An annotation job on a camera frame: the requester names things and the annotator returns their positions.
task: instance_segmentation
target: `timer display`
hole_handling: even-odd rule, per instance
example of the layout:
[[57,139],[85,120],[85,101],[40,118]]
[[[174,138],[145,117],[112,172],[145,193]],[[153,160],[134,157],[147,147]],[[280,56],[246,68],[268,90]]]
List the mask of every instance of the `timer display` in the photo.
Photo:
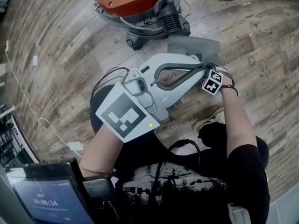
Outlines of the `timer display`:
[[69,180],[20,180],[14,189],[37,224],[94,224]]
[[51,201],[51,200],[38,200],[38,199],[33,199],[33,202],[35,204],[40,204],[40,205],[46,205],[46,206],[58,206],[56,201]]

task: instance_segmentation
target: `wrist strap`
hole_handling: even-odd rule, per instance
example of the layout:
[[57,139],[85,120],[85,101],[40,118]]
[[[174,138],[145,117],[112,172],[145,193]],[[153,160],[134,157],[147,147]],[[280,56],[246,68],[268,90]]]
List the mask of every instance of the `wrist strap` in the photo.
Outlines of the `wrist strap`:
[[233,89],[233,90],[235,90],[235,92],[237,92],[237,96],[239,96],[239,92],[237,91],[237,89],[236,89],[233,85],[231,85],[231,84],[228,84],[228,85],[223,84],[223,85],[220,87],[220,89],[223,89],[223,88],[230,88],[230,89]]

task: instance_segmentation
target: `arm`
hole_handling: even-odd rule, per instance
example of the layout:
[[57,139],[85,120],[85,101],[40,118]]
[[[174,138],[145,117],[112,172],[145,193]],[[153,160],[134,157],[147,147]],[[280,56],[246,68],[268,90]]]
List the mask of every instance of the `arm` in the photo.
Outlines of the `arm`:
[[[223,84],[232,84],[231,78],[223,76]],[[221,89],[225,124],[227,130],[227,157],[237,147],[245,144],[256,145],[249,118],[237,96],[230,88]]]
[[[223,82],[232,84],[227,76]],[[256,137],[236,92],[224,88],[221,93],[227,130],[228,192],[235,204],[248,210],[251,223],[265,224],[270,196]]]
[[83,177],[110,174],[122,146],[123,142],[103,124],[84,150],[80,162]]

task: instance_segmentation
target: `power cord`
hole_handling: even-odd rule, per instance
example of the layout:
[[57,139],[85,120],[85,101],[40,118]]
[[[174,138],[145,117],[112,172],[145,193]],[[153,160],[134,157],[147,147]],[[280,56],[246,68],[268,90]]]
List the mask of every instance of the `power cord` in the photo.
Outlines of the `power cord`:
[[134,28],[134,29],[138,29],[138,30],[145,30],[145,31],[157,32],[157,31],[160,31],[160,30],[163,29],[163,27],[160,27],[160,28],[142,28],[142,27],[137,27],[137,26],[134,26],[133,24],[127,22],[126,20],[124,20],[123,17],[120,17],[120,20],[123,23],[125,23],[126,25],[128,25],[129,27]]
[[[56,136],[67,146],[67,147],[69,147],[69,145],[57,134],[57,132],[56,132],[56,129],[55,129],[55,127],[51,124],[51,122],[50,121],[48,121],[46,118],[44,118],[44,117],[40,117],[40,118],[38,118],[37,117],[37,115],[36,115],[36,113],[35,113],[35,111],[32,109],[32,107],[31,107],[31,104],[30,104],[30,102],[29,102],[29,100],[27,99],[27,97],[26,97],[26,95],[25,95],[25,92],[24,92],[24,90],[22,89],[22,86],[21,86],[21,84],[20,84],[20,82],[19,82],[19,80],[18,80],[18,78],[17,78],[17,76],[16,76],[16,74],[15,74],[15,72],[14,72],[14,70],[13,70],[13,67],[12,67],[12,65],[11,65],[11,62],[10,62],[10,60],[9,60],[9,58],[8,58],[8,54],[7,54],[7,52],[5,51],[5,55],[6,55],[6,57],[7,57],[7,60],[8,60],[8,63],[9,63],[9,66],[10,66],[10,69],[11,69],[11,71],[12,71],[12,73],[14,74],[14,77],[15,77],[15,79],[16,79],[16,81],[17,81],[17,83],[19,84],[19,87],[20,87],[20,89],[21,89],[21,91],[23,92],[23,95],[24,95],[24,97],[25,97],[25,99],[27,100],[27,103],[28,103],[28,105],[29,105],[29,109],[33,112],[33,114],[35,115],[35,117],[36,117],[36,119],[37,119],[37,122],[38,122],[38,126],[40,127],[41,126],[41,120],[43,119],[43,120],[45,120],[45,121],[47,121],[49,124],[50,124],[50,126],[53,128],[53,130],[54,130],[54,133],[56,134]],[[81,155],[79,155],[75,150],[73,150],[74,151],[74,153],[76,154],[76,155],[78,155],[79,157],[82,157]]]
[[185,2],[185,4],[187,4],[187,6],[189,7],[189,13],[187,15],[184,16],[184,18],[186,18],[187,16],[189,16],[192,13],[191,7],[189,5],[189,3],[186,0],[183,0]]

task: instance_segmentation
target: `shoe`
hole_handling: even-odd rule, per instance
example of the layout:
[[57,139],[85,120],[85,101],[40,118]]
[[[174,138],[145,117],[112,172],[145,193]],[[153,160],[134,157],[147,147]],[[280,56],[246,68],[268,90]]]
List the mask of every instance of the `shoe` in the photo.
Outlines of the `shoe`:
[[209,125],[209,124],[212,124],[212,123],[225,124],[224,108],[223,107],[216,110],[209,118],[198,121],[193,126],[193,131],[195,132],[196,135],[198,135],[199,131],[202,129],[203,126]]

